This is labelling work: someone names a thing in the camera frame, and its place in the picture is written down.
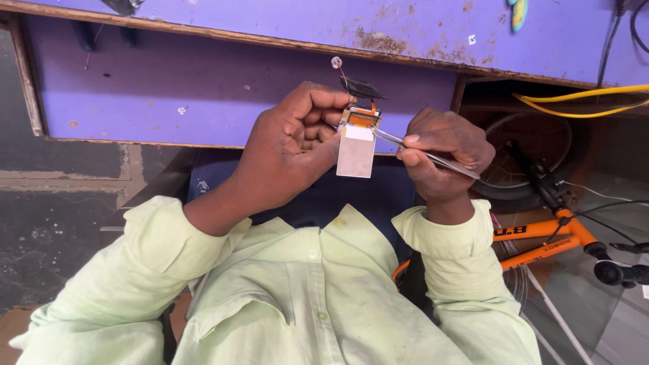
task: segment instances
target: yellow cable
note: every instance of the yellow cable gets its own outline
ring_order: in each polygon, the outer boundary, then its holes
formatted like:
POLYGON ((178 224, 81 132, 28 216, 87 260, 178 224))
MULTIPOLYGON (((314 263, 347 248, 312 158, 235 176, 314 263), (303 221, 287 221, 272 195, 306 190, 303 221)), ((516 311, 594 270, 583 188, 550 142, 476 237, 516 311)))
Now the yellow cable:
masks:
POLYGON ((611 115, 611 114, 624 112, 625 110, 629 110, 629 109, 633 109, 633 108, 637 108, 637 107, 641 107, 643 105, 649 104, 649 100, 647 100, 647 101, 643 102, 642 104, 633 105, 632 107, 622 107, 622 108, 617 108, 617 109, 613 109, 613 110, 607 110, 605 112, 599 112, 599 113, 594 113, 594 114, 568 114, 568 113, 555 112, 553 110, 540 107, 540 106, 532 103, 531 101, 523 99, 523 96, 521 96, 519 94, 512 94, 512 95, 514 95, 514 97, 516 99, 522 101, 523 103, 526 103, 527 105, 531 106, 534 109, 540 110, 541 112, 546 112, 548 114, 552 114, 552 115, 560 116, 560 117, 566 117, 566 118, 595 118, 595 117, 608 116, 608 115, 611 115))
POLYGON ((555 97, 530 97, 530 96, 523 96, 520 94, 512 94, 512 95, 514 95, 518 100, 521 101, 527 100, 527 101, 533 101, 534 103, 555 103, 556 101, 579 99, 581 97, 587 97, 587 96, 617 94, 617 93, 624 93, 624 92, 639 92, 639 91, 647 91, 647 90, 649 90, 649 84, 589 90, 586 92, 576 92, 574 94, 555 96, 555 97))

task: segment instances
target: purple shelf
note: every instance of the purple shelf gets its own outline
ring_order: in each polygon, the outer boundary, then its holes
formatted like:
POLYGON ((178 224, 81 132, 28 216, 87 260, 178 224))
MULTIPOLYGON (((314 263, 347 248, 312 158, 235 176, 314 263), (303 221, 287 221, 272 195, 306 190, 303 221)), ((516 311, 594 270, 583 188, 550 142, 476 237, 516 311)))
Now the purple shelf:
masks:
MULTIPOLYGON (((29 2, 114 14, 99 0, 29 2)), ((511 10, 506 3, 145 0, 136 17, 557 79, 597 81, 614 1, 530 1, 526 23, 517 34, 511 32, 511 10), (476 44, 469 45, 472 34, 476 44)), ((637 28, 649 40, 647 11, 639 15, 637 28)), ((605 77, 610 85, 649 83, 649 55, 631 40, 630 16, 630 12, 624 16, 611 49, 605 77)))
MULTIPOLYGON (((300 82, 342 89, 331 55, 154 31, 139 31, 131 49, 110 25, 85 70, 88 54, 69 21, 30 16, 29 27, 55 138, 243 146, 257 115, 300 82), (187 110, 181 115, 178 108, 187 110)), ((450 106, 455 73, 343 61, 348 76, 369 80, 390 98, 378 102, 387 132, 404 135, 422 107, 450 106)), ((393 153, 395 146, 379 141, 376 151, 393 153)))

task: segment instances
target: hand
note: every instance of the hand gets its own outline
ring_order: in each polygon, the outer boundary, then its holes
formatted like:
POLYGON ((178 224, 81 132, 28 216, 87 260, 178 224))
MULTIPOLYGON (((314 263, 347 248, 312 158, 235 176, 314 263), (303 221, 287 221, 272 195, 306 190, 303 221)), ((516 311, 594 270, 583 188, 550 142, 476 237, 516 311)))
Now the hand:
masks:
POLYGON ((281 207, 311 186, 338 160, 340 135, 333 126, 339 124, 348 102, 346 92, 304 82, 277 106, 262 112, 232 176, 185 206, 190 222, 219 236, 232 228, 232 222, 281 207), (190 205, 201 199, 194 205, 202 208, 193 212, 196 208, 190 205), (228 217, 235 218, 216 227, 215 207, 228 207, 228 217))
POLYGON ((469 220, 473 207, 467 190, 474 179, 436 166, 422 151, 449 152, 458 164, 479 174, 495 155, 484 131, 453 112, 424 108, 408 124, 404 145, 407 148, 397 151, 397 158, 403 160, 417 191, 426 199, 429 220, 453 221, 441 224, 469 220))

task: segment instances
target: white sticker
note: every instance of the white sticker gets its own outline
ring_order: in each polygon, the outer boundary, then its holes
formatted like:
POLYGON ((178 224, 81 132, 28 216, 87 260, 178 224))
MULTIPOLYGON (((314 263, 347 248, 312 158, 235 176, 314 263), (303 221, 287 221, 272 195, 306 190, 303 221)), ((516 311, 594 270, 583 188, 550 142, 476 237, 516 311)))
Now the white sticker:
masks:
POLYGON ((343 134, 343 136, 347 138, 353 138, 355 140, 370 142, 374 140, 374 133, 370 128, 355 127, 353 125, 347 125, 345 127, 345 133, 343 134))

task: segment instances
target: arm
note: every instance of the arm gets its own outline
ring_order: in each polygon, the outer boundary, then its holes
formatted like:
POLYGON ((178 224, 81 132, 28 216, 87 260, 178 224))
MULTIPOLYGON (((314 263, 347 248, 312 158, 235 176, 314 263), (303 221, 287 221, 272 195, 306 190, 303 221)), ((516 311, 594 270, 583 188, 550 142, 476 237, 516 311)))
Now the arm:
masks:
POLYGON ((493 147, 482 130, 465 119, 424 109, 409 126, 399 151, 426 208, 411 208, 393 219, 408 245, 421 252, 434 315, 441 329, 474 364, 540 364, 536 338, 519 317, 491 249, 493 226, 488 201, 469 199, 473 180, 437 169, 421 150, 452 153, 465 167, 482 172, 493 147))
POLYGON ((185 207, 155 197, 127 212, 125 234, 11 341, 23 350, 19 364, 163 364, 157 317, 231 254, 247 216, 287 203, 335 164, 330 124, 347 102, 347 93, 304 83, 260 114, 239 166, 217 189, 185 207))

